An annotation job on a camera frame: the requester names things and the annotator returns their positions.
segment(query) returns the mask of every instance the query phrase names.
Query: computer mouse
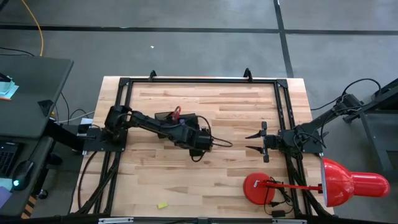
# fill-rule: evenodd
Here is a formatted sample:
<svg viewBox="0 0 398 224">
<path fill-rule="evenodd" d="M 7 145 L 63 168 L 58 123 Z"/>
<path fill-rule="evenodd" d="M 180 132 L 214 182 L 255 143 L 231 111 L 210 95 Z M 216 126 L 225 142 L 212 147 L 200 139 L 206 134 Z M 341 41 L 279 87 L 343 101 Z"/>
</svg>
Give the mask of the computer mouse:
<svg viewBox="0 0 398 224">
<path fill-rule="evenodd" d="M 15 168 L 12 175 L 12 189 L 24 190 L 30 182 L 30 173 L 33 170 L 34 163 L 32 161 L 22 161 Z"/>
</svg>

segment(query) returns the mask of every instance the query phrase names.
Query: white cable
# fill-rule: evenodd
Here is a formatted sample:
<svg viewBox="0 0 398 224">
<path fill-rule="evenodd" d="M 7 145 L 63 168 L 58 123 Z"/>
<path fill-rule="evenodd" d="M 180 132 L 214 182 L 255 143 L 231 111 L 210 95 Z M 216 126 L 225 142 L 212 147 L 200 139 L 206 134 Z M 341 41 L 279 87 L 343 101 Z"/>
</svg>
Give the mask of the white cable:
<svg viewBox="0 0 398 224">
<path fill-rule="evenodd" d="M 93 114 L 94 112 L 95 112 L 95 111 L 92 111 L 92 112 L 89 112 L 89 113 L 87 113 L 87 114 L 83 114 L 83 115 L 77 116 L 76 118 L 72 118 L 72 119 L 69 119 L 69 120 L 66 120 L 66 121 L 57 121 L 57 122 L 55 122 L 55 123 L 56 123 L 56 124 L 59 124 L 59 123 L 65 123 L 65 122 L 68 122 L 68 121 L 73 121 L 73 120 L 82 118 L 82 117 L 84 117 L 84 116 L 86 116 L 86 115 Z"/>
</svg>

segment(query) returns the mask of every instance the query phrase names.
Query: small yellow block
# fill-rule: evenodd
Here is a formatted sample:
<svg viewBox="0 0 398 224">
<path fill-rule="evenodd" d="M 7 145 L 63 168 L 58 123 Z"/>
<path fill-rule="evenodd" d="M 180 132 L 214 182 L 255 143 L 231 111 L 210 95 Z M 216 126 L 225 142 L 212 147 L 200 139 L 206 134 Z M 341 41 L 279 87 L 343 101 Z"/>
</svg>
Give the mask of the small yellow block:
<svg viewBox="0 0 398 224">
<path fill-rule="evenodd" d="M 162 202 L 162 203 L 157 204 L 157 209 L 162 209 L 167 206 L 169 206 L 167 202 Z"/>
</svg>

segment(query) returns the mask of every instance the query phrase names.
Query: red lamp base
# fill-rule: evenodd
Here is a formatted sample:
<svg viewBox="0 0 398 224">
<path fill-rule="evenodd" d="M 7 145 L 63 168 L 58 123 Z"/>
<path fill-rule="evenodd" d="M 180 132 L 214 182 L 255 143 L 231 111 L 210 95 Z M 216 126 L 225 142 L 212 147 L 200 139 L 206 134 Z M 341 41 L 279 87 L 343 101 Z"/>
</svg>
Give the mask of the red lamp base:
<svg viewBox="0 0 398 224">
<path fill-rule="evenodd" d="M 269 188 L 266 201 L 267 187 L 261 187 L 260 185 L 260 183 L 265 180 L 271 180 L 271 178 L 262 172 L 252 173 L 245 178 L 243 182 L 243 192 L 250 202 L 256 205 L 264 205 L 264 203 L 270 204 L 272 199 L 274 199 L 275 188 Z"/>
</svg>

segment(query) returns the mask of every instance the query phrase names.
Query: gray floor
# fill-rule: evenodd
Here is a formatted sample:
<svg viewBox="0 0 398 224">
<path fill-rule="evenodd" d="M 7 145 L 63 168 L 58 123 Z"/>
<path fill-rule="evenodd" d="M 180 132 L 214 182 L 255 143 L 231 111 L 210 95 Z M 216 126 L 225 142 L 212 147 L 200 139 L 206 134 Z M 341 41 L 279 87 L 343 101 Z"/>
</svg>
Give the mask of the gray floor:
<svg viewBox="0 0 398 224">
<path fill-rule="evenodd" d="M 30 0 L 41 24 L 121 27 L 277 28 L 272 0 Z M 286 29 L 396 30 L 398 1 L 280 0 Z M 32 24 L 20 1 L 11 1 L 0 22 Z M 256 77 L 286 77 L 279 34 L 217 34 L 165 32 L 44 32 L 46 57 L 75 61 L 63 93 L 71 110 L 95 108 L 105 75 L 204 75 L 239 77 L 246 67 Z M 294 76 L 304 78 L 311 107 L 341 94 L 359 78 L 382 85 L 397 78 L 398 36 L 288 35 Z M 37 31 L 0 30 L 0 46 L 38 54 Z M 376 91 L 372 83 L 353 86 L 364 98 Z M 61 119 L 67 117 L 58 102 Z M 314 111 L 313 116 L 322 110 Z M 337 119 L 326 127 L 325 156 L 350 170 L 374 171 L 362 124 Z M 46 186 L 50 197 L 40 201 L 34 216 L 68 212 L 76 172 L 53 172 Z M 65 202 L 59 209 L 53 204 Z M 345 218 L 396 223 L 398 188 L 386 198 L 352 198 L 336 207 Z"/>
</svg>

